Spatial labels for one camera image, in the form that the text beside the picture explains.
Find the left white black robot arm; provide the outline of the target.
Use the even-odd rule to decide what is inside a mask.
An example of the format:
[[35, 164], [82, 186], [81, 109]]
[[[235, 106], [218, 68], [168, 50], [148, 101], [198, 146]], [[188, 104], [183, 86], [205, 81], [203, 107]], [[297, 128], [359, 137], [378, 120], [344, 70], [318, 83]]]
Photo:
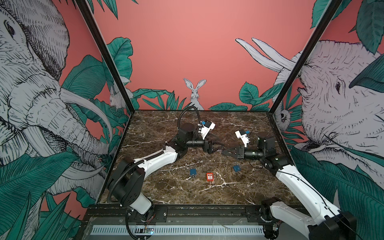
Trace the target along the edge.
[[201, 121], [196, 126], [182, 124], [177, 134], [161, 150], [142, 158], [122, 160], [108, 180], [107, 202], [119, 203], [121, 207], [147, 216], [153, 211], [154, 204], [142, 193], [144, 180], [162, 167], [183, 158], [189, 148], [202, 148], [208, 154], [219, 150], [214, 145], [222, 143], [207, 139], [215, 126], [210, 121]]

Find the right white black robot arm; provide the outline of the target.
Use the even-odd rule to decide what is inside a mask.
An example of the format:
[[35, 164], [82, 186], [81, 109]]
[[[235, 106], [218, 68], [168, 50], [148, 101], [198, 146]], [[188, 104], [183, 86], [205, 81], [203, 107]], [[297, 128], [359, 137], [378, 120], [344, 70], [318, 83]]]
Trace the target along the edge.
[[278, 154], [274, 137], [259, 136], [256, 148], [249, 147], [248, 135], [240, 138], [242, 145], [223, 150], [222, 154], [236, 160], [260, 161], [308, 212], [305, 215], [278, 198], [270, 198], [262, 202], [260, 212], [264, 222], [282, 221], [308, 240], [354, 240], [358, 237], [356, 217], [328, 201], [300, 174], [290, 158]]

